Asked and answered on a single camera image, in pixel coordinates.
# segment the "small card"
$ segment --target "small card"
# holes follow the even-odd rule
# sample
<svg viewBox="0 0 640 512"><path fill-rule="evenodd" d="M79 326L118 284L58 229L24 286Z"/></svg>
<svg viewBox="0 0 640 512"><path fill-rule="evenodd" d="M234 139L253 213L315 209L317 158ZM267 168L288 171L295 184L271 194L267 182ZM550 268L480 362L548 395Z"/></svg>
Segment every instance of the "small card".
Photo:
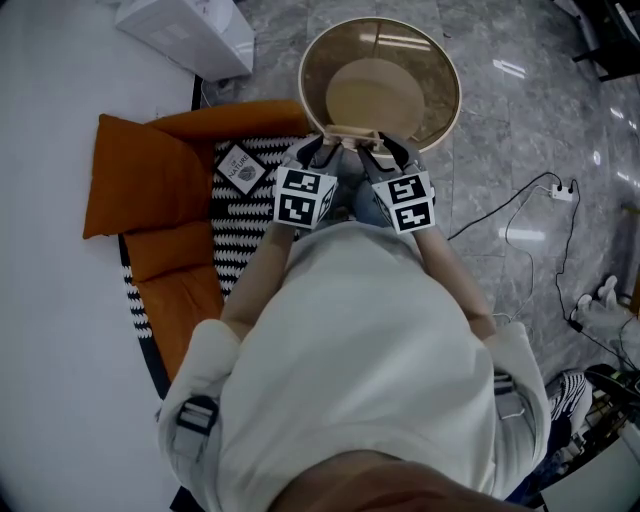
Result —
<svg viewBox="0 0 640 512"><path fill-rule="evenodd" d="M267 172L264 165L237 142L233 142L227 153L220 159L217 171L245 196L251 193Z"/></svg>

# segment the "forearm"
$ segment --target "forearm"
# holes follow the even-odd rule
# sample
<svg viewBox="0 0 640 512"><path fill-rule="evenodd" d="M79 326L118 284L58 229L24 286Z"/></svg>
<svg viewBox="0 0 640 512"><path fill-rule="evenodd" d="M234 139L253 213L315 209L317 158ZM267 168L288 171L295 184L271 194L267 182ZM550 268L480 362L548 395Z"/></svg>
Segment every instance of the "forearm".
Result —
<svg viewBox="0 0 640 512"><path fill-rule="evenodd" d="M495 321L483 291L440 228L434 226L414 231L414 238L425 271L444 286L460 305L474 334L480 339L494 334Z"/></svg>
<svg viewBox="0 0 640 512"><path fill-rule="evenodd" d="M294 235L294 227L271 223L233 287L220 320L241 340L280 289Z"/></svg>

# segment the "black cable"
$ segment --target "black cable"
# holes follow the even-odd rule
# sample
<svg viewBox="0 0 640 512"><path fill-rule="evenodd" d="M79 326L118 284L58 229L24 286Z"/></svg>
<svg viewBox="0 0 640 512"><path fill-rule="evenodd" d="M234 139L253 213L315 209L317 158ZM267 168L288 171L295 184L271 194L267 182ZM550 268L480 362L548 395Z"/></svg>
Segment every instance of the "black cable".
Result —
<svg viewBox="0 0 640 512"><path fill-rule="evenodd" d="M620 342L620 350L621 350L621 351L622 351L622 353L624 354L624 358L620 357L620 359L624 362L624 361L625 361L625 358L626 358L627 364L630 364L630 365L631 365L631 367L632 367L634 370L638 371L638 367L637 367L635 364L633 364L633 362L631 361L631 358L629 357L629 354L628 354L628 353L627 353L627 351L625 350L625 348L624 348L624 343L623 343L623 341L622 341L622 331L624 331L624 328L625 328L627 325L629 325L629 322L631 322L631 320L633 320L633 319L635 319L635 318L637 318L637 317L635 317L635 316L631 316L631 318L629 318L625 323L623 323L623 324L622 324L622 327L620 327L620 330L618 331L618 341Z"/></svg>
<svg viewBox="0 0 640 512"><path fill-rule="evenodd" d="M479 219L476 219L472 222L469 222L469 224L467 224L466 226L460 228L456 233L454 233L453 235L451 235L449 237L449 240L453 240L455 237L457 237L459 234L461 234L463 231L466 231L467 229L469 229L471 226L477 224L478 222L482 222L483 220L491 217L494 213L499 212L500 210L502 210L505 206L507 206L508 204L510 204L516 197L518 197L520 194L522 194L525 190L527 190L527 188L529 188L529 186L531 186L533 183L535 183L536 181L538 181L540 178L543 178L545 176L554 176L557 180L558 180L558 190L560 190L560 188L562 187L562 180L558 177L557 174L552 173L551 171L547 171L547 172L543 172L540 176L536 176L535 178L533 178L529 183L527 183L524 187L522 187L520 190L518 190L518 192L516 192L516 194L509 199L506 203L501 204L500 206L498 206L495 210L490 211L489 213L487 213L486 215L484 215L483 217L480 217Z"/></svg>
<svg viewBox="0 0 640 512"><path fill-rule="evenodd" d="M578 202L576 203L576 207L573 209L573 215L571 216L571 230L569 231L569 238L567 238L567 244L564 247L564 259L562 260L562 270L556 273L556 289L558 290L558 297L560 297L560 307L562 308L562 318L564 318L565 322L569 322L569 318L567 318L567 312L565 311L564 304L562 303L562 292L560 291L560 286L558 285L558 276L564 274L565 265L567 264L567 258L569 257L569 243L571 243L571 237L573 237L573 228L576 222L576 213L578 213L578 206L580 206L581 198L580 198L580 187L578 186L578 182L575 179L572 179L571 187L569 188L570 189L573 188L574 183L576 184L576 191L578 192Z"/></svg>

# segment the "orange pillow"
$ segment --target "orange pillow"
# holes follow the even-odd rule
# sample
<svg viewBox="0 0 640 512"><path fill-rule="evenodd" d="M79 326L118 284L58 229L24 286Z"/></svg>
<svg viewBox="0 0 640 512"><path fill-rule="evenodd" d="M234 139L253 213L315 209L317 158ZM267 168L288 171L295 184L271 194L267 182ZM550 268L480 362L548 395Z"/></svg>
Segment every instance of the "orange pillow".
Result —
<svg viewBox="0 0 640 512"><path fill-rule="evenodd" d="M169 379L182 364L191 334L207 318L220 318L222 294L216 269L191 267L139 283L144 309Z"/></svg>
<svg viewBox="0 0 640 512"><path fill-rule="evenodd" d="M220 105L162 117L149 126L181 140L227 140L247 137L308 135L304 109L293 100Z"/></svg>
<svg viewBox="0 0 640 512"><path fill-rule="evenodd" d="M83 238L207 218L212 175L184 142L102 114Z"/></svg>
<svg viewBox="0 0 640 512"><path fill-rule="evenodd" d="M213 265L213 237L207 220L177 228L125 233L124 240L136 281L146 281L171 270Z"/></svg>

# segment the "white plug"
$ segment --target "white plug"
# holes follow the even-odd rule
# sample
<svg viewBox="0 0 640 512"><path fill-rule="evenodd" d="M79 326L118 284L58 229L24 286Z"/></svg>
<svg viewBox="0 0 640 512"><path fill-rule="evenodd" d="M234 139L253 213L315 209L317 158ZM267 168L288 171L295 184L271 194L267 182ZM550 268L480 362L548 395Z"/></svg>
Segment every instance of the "white plug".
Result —
<svg viewBox="0 0 640 512"><path fill-rule="evenodd" d="M569 191L569 187L563 187L554 184L551 186L551 197L553 199L568 201L570 203L571 201L573 201L573 192Z"/></svg>

